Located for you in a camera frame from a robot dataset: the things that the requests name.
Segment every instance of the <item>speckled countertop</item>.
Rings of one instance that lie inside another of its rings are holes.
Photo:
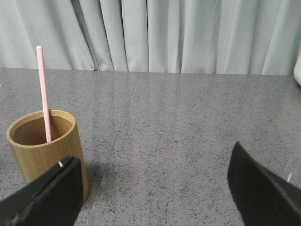
[[[227,169],[236,141],[300,187],[293,76],[47,70],[50,108],[78,119],[91,192],[76,225],[242,226]],[[23,187],[5,133],[41,110],[35,69],[0,69],[0,198]]]

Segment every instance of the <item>bamboo cup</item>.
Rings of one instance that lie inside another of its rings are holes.
[[[86,165],[77,120],[64,110],[50,110],[52,141],[46,143],[43,111],[33,112],[7,130],[7,139],[26,184],[38,178],[62,158],[72,155],[81,160],[83,197],[89,194]]]

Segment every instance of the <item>granite table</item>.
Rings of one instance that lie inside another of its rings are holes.
[[[91,187],[78,226],[242,226],[227,182],[236,141],[300,187],[293,76],[46,73],[50,108],[78,119]],[[0,69],[0,199],[24,186],[6,130],[41,109],[36,69]]]

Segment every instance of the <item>pink straw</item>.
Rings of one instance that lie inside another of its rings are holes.
[[[42,46],[37,46],[37,57],[38,57],[38,66],[39,66],[39,74],[40,74],[40,85],[41,85],[41,93],[42,93],[46,141],[47,143],[49,143],[51,141],[50,119],[49,119],[49,107],[48,107],[45,66],[44,66],[44,56],[43,56]]]

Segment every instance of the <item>white curtain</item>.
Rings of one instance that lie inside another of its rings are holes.
[[[291,75],[300,0],[0,0],[0,67]]]

